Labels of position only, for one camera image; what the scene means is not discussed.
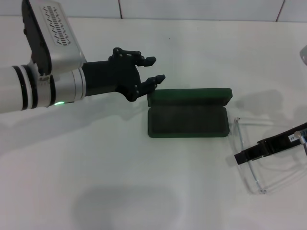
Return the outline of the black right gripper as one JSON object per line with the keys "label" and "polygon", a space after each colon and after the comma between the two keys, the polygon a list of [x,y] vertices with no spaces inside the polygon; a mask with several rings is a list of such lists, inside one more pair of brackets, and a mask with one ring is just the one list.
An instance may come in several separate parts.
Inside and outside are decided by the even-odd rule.
{"label": "black right gripper", "polygon": [[258,141],[257,145],[244,149],[240,153],[235,154],[235,160],[238,165],[241,165],[248,161],[261,158],[263,156],[262,146],[265,147],[269,155],[299,146],[301,142],[294,136],[294,133],[305,130],[306,128],[307,124],[304,123],[283,133],[260,140]]}

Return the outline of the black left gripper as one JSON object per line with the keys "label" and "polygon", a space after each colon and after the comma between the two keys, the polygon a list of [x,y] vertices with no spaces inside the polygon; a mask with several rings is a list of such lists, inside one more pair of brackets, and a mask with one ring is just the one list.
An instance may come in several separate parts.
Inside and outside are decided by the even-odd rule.
{"label": "black left gripper", "polygon": [[86,96],[111,92],[122,94],[129,102],[152,93],[165,80],[165,75],[148,78],[141,83],[137,67],[150,67],[155,57],[144,57],[140,51],[119,47],[107,61],[87,62],[82,66],[86,82]]}

